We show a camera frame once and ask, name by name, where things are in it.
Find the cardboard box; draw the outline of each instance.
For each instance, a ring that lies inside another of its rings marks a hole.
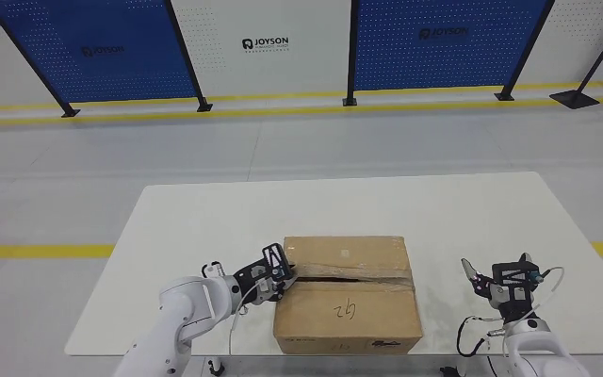
[[[277,303],[284,353],[409,352],[423,336],[402,237],[285,238],[298,282]]]

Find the white table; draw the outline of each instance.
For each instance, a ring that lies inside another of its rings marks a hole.
[[[65,352],[124,354],[154,324],[158,292],[171,279],[214,260],[233,273],[271,242],[321,235],[405,237],[425,334],[412,354],[455,354],[464,317],[497,316],[473,293],[462,257],[490,274],[493,263],[523,252],[542,270],[566,268],[538,314],[570,352],[603,353],[603,261],[534,172],[148,187]],[[236,328],[233,355],[282,354],[273,312],[273,303],[251,307]],[[193,341],[193,354],[227,355],[231,320]],[[465,346],[488,329],[465,327]],[[500,339],[495,344],[491,352],[500,353]]]

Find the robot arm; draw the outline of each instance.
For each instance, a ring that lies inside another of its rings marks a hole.
[[[221,264],[202,268],[203,277],[176,279],[159,294],[155,327],[137,340],[123,357],[114,377],[178,377],[190,359],[191,341],[235,314],[245,303],[279,301],[296,276],[275,243],[264,258],[225,276]],[[207,270],[219,276],[207,277]]]
[[[532,292],[550,270],[541,274],[529,254],[522,254],[518,262],[493,265],[493,278],[476,271],[466,259],[461,262],[474,292],[486,298],[504,320],[503,331],[490,332],[488,336],[504,336],[503,343],[509,349],[505,360],[513,377],[590,377],[532,309]]]

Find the yellow floor line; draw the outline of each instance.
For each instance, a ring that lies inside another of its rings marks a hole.
[[[112,123],[112,122],[140,122],[164,121],[178,119],[199,118],[233,118],[256,117],[300,114],[329,114],[347,112],[372,112],[372,111],[431,111],[455,110],[478,108],[504,108],[504,107],[549,107],[561,106],[550,98],[517,100],[509,102],[499,101],[473,101],[473,102],[439,102],[439,103],[414,103],[390,105],[366,105],[357,107],[276,107],[276,108],[249,108],[236,110],[214,110],[209,112],[161,112],[161,113],[125,113],[109,115],[78,115],[74,118],[45,117],[45,118],[0,118],[0,126],[15,125],[44,125],[54,124],[82,124],[82,123]]]
[[[553,88],[577,88],[580,83],[549,83],[549,84],[518,84],[516,90],[544,90]],[[603,82],[594,81],[589,83],[588,88],[603,87]],[[500,91],[501,86],[484,87],[454,87],[454,88],[417,88],[417,89],[399,89],[399,90],[357,90],[357,95],[400,95],[400,94],[429,94],[429,93],[453,93],[468,91]],[[280,93],[280,94],[251,94],[251,95],[216,95],[208,96],[207,101],[253,101],[253,100],[279,100],[290,98],[311,98],[311,97],[345,97],[346,93],[342,90],[337,91],[311,91],[300,93]],[[148,106],[148,105],[169,105],[169,104],[189,104],[197,102],[197,98],[165,98],[150,100],[131,100],[131,101],[106,101],[106,102],[86,102],[72,103],[73,107],[122,107],[122,106]],[[31,105],[0,105],[0,110],[32,110],[58,108],[57,104],[31,104]]]
[[[109,258],[114,245],[0,245],[4,259]],[[593,242],[603,257],[603,242]]]

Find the blue panel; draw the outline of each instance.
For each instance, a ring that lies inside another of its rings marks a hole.
[[[360,0],[356,90],[506,84],[546,0]]]
[[[0,17],[66,102],[195,96],[162,0],[0,0]]]

